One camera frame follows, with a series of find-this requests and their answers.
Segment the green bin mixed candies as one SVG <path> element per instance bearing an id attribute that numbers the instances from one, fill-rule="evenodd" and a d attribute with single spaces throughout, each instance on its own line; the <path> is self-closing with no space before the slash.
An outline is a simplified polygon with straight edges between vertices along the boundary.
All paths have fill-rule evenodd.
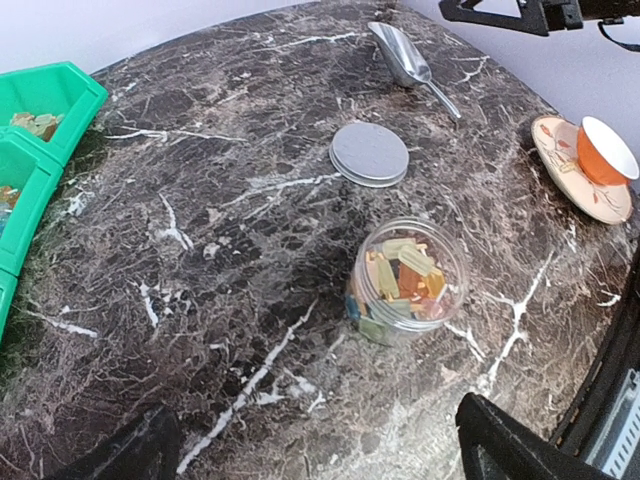
<path id="1" fill-rule="evenodd" d="M 57 188 L 61 166 L 20 129 L 1 133 L 1 186 L 20 196 L 1 234 L 1 268 L 19 276 L 41 217 Z"/>

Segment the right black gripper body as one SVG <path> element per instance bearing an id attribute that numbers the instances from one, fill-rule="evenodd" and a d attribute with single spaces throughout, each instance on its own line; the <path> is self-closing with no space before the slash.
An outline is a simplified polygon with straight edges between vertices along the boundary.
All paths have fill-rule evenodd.
<path id="1" fill-rule="evenodd" d="M 577 30 L 583 28 L 583 18 L 578 0 L 543 0 L 549 30 Z"/>

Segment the green bin colourful candies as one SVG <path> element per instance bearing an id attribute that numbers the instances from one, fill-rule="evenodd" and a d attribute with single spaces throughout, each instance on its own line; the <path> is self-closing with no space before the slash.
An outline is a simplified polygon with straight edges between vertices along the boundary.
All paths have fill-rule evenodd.
<path id="1" fill-rule="evenodd" d="M 17 289 L 19 274 L 1 269 L 0 271 L 0 337 L 4 336 L 11 304 Z"/>

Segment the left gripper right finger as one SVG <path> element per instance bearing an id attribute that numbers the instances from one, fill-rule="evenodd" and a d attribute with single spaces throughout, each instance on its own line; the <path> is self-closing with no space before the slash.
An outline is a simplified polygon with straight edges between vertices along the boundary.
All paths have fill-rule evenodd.
<path id="1" fill-rule="evenodd" d="M 467 479 L 606 479 L 566 455 L 481 395 L 467 393 L 455 416 Z"/>

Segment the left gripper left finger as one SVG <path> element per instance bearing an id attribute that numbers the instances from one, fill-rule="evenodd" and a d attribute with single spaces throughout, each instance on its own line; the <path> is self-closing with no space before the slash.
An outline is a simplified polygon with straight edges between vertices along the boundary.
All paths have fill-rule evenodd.
<path id="1" fill-rule="evenodd" d="M 176 413 L 156 404 L 51 479 L 174 479 L 181 429 Z"/>

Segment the clear plastic cup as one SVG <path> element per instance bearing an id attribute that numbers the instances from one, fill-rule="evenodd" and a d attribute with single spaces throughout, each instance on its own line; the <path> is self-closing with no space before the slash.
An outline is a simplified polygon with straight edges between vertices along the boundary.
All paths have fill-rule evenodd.
<path id="1" fill-rule="evenodd" d="M 362 336 L 395 346 L 454 318 L 469 290 L 468 265 L 451 235 L 424 219 L 396 217 L 361 244 L 345 304 Z"/>

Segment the grey round plastic lid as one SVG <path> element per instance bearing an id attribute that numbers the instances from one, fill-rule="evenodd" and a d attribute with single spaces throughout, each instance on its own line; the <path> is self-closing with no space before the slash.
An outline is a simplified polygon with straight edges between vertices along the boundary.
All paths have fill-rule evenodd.
<path id="1" fill-rule="evenodd" d="M 348 180 L 371 188 L 385 188 L 404 179 L 409 151 L 393 131 L 375 123 L 355 122 L 333 136 L 329 158 Z"/>

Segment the metal scoop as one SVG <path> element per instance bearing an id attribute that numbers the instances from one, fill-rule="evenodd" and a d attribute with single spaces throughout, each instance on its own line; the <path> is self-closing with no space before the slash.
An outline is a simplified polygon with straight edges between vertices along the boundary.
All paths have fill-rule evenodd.
<path id="1" fill-rule="evenodd" d="M 383 22 L 372 21 L 367 26 L 398 85 L 405 88 L 426 86 L 455 121 L 462 118 L 458 108 L 434 83 L 428 62 L 404 32 Z"/>

